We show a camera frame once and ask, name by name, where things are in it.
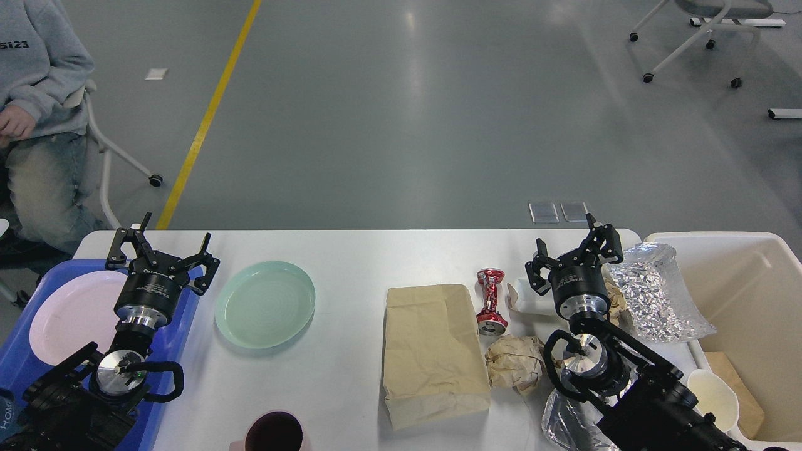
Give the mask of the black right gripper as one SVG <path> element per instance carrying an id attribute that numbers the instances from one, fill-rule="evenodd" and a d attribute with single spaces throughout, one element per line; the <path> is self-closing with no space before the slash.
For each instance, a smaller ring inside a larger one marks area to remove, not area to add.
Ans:
<path id="1" fill-rule="evenodd" d="M 567 264 L 558 264 L 548 254 L 544 240 L 536 239 L 536 252 L 532 260 L 524 263 L 529 286 L 539 296 L 550 290 L 556 314 L 564 320 L 581 313 L 607 317 L 611 300 L 605 286 L 605 264 L 620 264 L 624 251 L 618 231 L 611 224 L 598 222 L 591 213 L 585 214 L 589 234 L 578 248 L 567 253 Z M 544 278 L 543 269 L 549 269 Z"/>

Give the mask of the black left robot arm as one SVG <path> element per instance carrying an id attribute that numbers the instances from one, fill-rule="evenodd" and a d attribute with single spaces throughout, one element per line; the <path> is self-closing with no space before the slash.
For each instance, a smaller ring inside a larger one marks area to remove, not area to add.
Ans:
<path id="1" fill-rule="evenodd" d="M 168 403 L 184 391 L 182 366 L 151 360 L 152 343 L 186 289 L 208 291 L 220 261 L 209 252 L 209 233 L 197 254 L 183 259 L 153 249 L 144 234 L 150 218 L 118 228 L 104 263 L 127 272 L 108 351 L 91 342 L 32 382 L 23 391 L 19 429 L 3 439 L 3 450 L 113 450 L 135 427 L 140 403 Z"/>

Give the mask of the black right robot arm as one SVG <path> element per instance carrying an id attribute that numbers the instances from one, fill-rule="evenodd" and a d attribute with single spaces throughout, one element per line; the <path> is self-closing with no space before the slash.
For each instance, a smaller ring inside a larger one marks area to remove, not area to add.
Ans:
<path id="1" fill-rule="evenodd" d="M 545 342 L 551 356 L 565 342 L 563 368 L 545 371 L 556 391 L 590 403 L 601 415 L 599 431 L 621 450 L 744 450 L 714 425 L 712 413 L 700 414 L 698 398 L 682 383 L 682 372 L 610 321 L 604 264 L 619 264 L 623 250 L 618 231 L 585 214 L 589 234 L 578 248 L 556 259 L 542 239 L 525 263 L 529 285 L 551 293 L 554 311 L 569 328 Z"/>

